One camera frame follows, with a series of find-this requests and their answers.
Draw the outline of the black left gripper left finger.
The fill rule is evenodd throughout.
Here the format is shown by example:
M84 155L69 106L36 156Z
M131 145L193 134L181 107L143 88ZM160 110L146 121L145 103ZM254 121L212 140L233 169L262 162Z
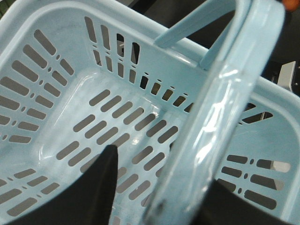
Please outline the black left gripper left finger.
M107 225L118 177L118 148L107 145L71 186L13 225Z

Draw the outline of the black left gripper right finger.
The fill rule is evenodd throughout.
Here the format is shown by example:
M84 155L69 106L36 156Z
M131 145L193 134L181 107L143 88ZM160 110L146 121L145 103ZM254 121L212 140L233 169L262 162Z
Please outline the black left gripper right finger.
M214 180L191 225L287 225L242 200Z

